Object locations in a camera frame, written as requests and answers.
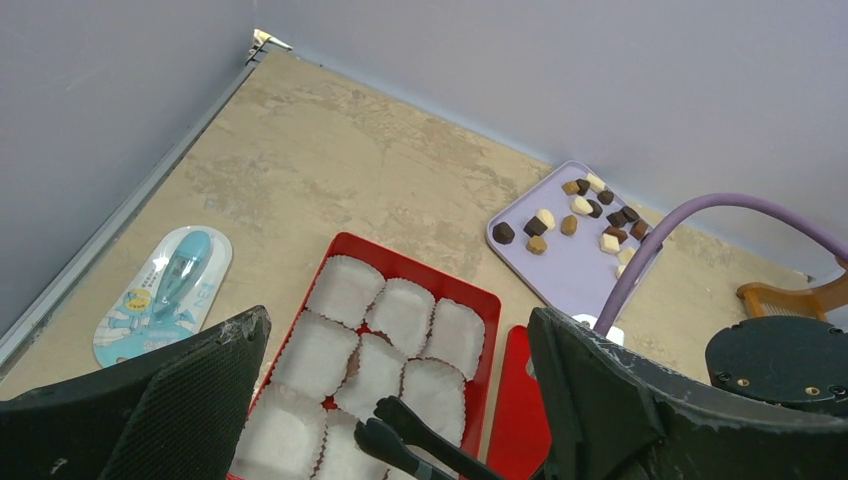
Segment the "black metal tongs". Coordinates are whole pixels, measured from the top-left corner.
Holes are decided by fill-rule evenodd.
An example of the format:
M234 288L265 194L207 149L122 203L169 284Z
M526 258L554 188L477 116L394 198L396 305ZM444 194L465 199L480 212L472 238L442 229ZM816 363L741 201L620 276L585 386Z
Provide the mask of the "black metal tongs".
M367 455L418 480L448 480L447 472L412 452L418 447L465 479L496 480L500 476L435 433L396 396L377 401L374 415L356 423L353 433Z

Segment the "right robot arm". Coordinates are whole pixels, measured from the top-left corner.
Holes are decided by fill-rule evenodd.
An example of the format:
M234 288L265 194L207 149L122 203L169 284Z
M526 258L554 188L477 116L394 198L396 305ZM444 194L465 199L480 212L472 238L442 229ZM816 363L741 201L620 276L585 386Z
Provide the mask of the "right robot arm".
M705 349L711 384L784 408L847 416L847 332L798 316L750 318Z

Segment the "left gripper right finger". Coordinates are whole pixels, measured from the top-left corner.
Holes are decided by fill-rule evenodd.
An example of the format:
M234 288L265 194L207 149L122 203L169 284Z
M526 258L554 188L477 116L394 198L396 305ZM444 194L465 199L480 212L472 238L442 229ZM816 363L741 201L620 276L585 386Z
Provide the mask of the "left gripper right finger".
M537 307L548 479L843 479L847 422L705 385Z

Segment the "tan small chocolate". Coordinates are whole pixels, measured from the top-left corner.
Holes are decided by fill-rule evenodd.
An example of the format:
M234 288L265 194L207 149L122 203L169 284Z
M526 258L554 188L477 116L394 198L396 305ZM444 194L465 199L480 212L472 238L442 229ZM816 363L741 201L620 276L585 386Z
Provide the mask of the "tan small chocolate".
M533 255L542 255L547 249L547 242L542 236L532 236L526 243L526 250Z

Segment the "cream heart chocolate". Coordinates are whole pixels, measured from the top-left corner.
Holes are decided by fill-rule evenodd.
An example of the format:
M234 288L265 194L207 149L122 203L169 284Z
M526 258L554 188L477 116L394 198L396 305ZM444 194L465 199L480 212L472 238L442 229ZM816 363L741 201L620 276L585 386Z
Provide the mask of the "cream heart chocolate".
M592 204L583 196L576 196L571 202L571 210L578 215L588 216L594 208Z

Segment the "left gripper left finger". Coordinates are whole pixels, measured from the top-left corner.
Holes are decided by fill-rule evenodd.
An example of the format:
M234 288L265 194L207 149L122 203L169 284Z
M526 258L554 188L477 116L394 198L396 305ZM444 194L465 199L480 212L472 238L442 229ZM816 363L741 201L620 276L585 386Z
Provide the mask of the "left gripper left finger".
M1 404L4 479L224 479L271 321L256 305L185 340Z

